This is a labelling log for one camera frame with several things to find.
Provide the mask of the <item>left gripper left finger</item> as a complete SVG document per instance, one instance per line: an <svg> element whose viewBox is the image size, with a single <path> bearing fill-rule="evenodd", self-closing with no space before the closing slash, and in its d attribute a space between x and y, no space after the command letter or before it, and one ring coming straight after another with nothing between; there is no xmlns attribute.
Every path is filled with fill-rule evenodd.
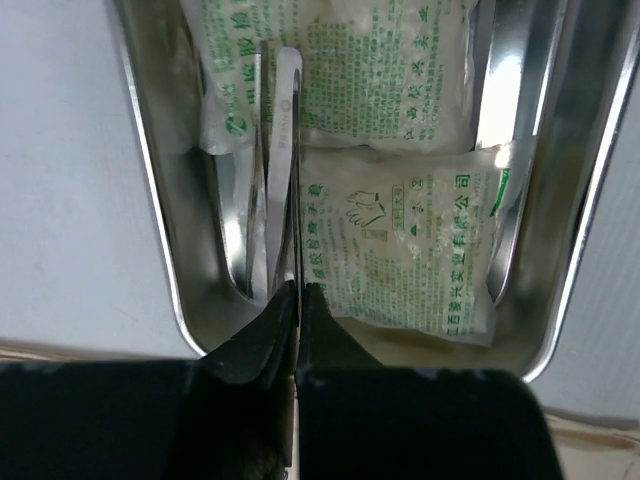
<svg viewBox="0 0 640 480"><path fill-rule="evenodd" d="M296 287L196 360L1 365L5 479L281 479Z"/></svg>

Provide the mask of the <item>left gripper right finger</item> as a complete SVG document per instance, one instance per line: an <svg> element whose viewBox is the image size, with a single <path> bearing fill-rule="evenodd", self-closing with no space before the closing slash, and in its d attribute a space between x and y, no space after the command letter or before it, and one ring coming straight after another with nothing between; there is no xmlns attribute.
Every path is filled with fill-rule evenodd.
<svg viewBox="0 0 640 480"><path fill-rule="evenodd" d="M303 479L559 479L529 387L495 369L388 367L302 296L295 374Z"/></svg>

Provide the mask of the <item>green glove packet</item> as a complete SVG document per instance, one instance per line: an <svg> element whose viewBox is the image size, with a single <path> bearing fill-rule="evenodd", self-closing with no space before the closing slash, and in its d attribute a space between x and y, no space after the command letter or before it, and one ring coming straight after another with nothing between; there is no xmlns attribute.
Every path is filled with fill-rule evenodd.
<svg viewBox="0 0 640 480"><path fill-rule="evenodd" d="M323 148L456 154L471 147L472 1L185 1L205 78L200 143L254 141L255 57L303 59L301 135Z"/></svg>
<svg viewBox="0 0 640 480"><path fill-rule="evenodd" d="M487 276L516 148L445 157L304 151L303 271L336 317L487 345Z"/></svg>

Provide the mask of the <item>steel tweezers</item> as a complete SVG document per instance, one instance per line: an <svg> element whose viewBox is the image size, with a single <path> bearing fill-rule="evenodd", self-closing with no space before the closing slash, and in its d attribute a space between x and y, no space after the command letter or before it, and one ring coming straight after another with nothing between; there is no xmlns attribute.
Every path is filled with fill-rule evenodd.
<svg viewBox="0 0 640 480"><path fill-rule="evenodd" d="M248 195L248 211L246 223L246 280L247 296L254 299L253 269L256 255L256 222L257 206L261 184L264 180L265 154L263 152L263 90L268 84L268 47L264 40L261 40L256 49L254 61L254 149L251 161L251 176Z"/></svg>
<svg viewBox="0 0 640 480"><path fill-rule="evenodd" d="M288 225L288 195L294 152L294 98L300 93L302 67L302 56L297 49L282 47L278 51L266 179L265 240L270 294L277 289L277 271Z"/></svg>

